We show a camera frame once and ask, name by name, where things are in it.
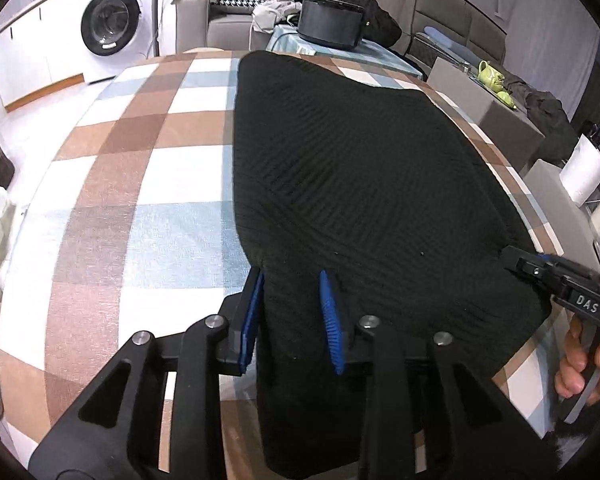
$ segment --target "wooden baseboard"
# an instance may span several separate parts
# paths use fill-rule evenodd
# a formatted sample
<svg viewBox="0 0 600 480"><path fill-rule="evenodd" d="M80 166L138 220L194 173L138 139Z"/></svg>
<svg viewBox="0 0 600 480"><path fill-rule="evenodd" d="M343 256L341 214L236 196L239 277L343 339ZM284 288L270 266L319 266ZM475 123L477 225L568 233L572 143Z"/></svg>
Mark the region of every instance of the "wooden baseboard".
<svg viewBox="0 0 600 480"><path fill-rule="evenodd" d="M47 96L49 94L53 94L54 92L58 92L59 90L64 90L65 88L69 88L69 86L77 85L80 83L84 83L84 76L82 74L74 75L68 77L67 79L62 79L62 81L58 81L57 83L53 83L52 85L45 86L40 90L36 90L20 99L15 100L13 103L10 103L4 107L7 110L7 113L13 112L18 108L23 107L24 105L28 105L41 97Z"/></svg>

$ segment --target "black knit sweater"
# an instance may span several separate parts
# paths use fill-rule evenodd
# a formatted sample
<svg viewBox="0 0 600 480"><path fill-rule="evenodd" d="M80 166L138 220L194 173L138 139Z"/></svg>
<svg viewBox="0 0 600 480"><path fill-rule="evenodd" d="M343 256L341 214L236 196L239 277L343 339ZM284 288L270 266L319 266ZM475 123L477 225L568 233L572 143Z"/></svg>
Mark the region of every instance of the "black knit sweater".
<svg viewBox="0 0 600 480"><path fill-rule="evenodd" d="M255 52L238 69L234 201L265 276L258 413L267 463L302 478L356 460L363 384L338 378L318 274L336 270L357 319L444 330L492 376L550 312L498 263L534 246L462 132L420 91L372 88Z"/></svg>

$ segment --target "cabinet door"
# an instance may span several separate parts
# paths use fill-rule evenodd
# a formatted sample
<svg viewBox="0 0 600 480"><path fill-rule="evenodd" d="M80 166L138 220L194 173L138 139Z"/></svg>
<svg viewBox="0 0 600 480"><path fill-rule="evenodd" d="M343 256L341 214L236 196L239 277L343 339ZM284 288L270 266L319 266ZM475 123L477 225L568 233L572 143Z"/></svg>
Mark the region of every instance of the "cabinet door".
<svg viewBox="0 0 600 480"><path fill-rule="evenodd" d="M81 41L76 5L76 0L47 0L40 6L42 43L52 83L82 73L76 55Z"/></svg>
<svg viewBox="0 0 600 480"><path fill-rule="evenodd" d="M18 91L18 74L13 64L16 51L11 33L11 27L0 33L0 97L5 106L21 97Z"/></svg>
<svg viewBox="0 0 600 480"><path fill-rule="evenodd" d="M30 10L11 27L15 50L13 67L17 71L14 75L18 79L20 94L18 97L24 97L51 84L44 53L45 38L42 35L39 7Z"/></svg>

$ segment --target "silver bolt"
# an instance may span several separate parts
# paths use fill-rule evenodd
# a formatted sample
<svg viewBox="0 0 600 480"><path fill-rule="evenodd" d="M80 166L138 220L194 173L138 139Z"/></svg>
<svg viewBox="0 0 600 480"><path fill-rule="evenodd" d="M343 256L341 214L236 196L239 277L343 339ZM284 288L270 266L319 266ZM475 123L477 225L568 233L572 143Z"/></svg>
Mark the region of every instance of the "silver bolt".
<svg viewBox="0 0 600 480"><path fill-rule="evenodd" d="M212 314L205 319L205 325L207 325L209 328L221 327L224 325L224 317L219 316L218 314Z"/></svg>
<svg viewBox="0 0 600 480"><path fill-rule="evenodd" d="M433 342L438 346L447 346L454 341L454 337L449 332L436 332L433 335Z"/></svg>
<svg viewBox="0 0 600 480"><path fill-rule="evenodd" d="M358 324L362 328L376 328L380 324L380 318L377 316L362 316Z"/></svg>
<svg viewBox="0 0 600 480"><path fill-rule="evenodd" d="M143 345L149 341L149 339L151 339L151 332L147 332L146 330L141 330L140 332L136 332L131 336L131 341L138 346Z"/></svg>

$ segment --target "houndstooth pillow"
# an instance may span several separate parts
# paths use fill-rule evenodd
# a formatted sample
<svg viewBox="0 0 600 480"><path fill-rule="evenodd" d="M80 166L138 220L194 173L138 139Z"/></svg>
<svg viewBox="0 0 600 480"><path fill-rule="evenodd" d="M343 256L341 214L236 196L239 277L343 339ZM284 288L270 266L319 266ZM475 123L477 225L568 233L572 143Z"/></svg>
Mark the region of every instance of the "houndstooth pillow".
<svg viewBox="0 0 600 480"><path fill-rule="evenodd" d="M261 4L264 0L217 0L211 4L213 10L225 14L251 14L253 7Z"/></svg>

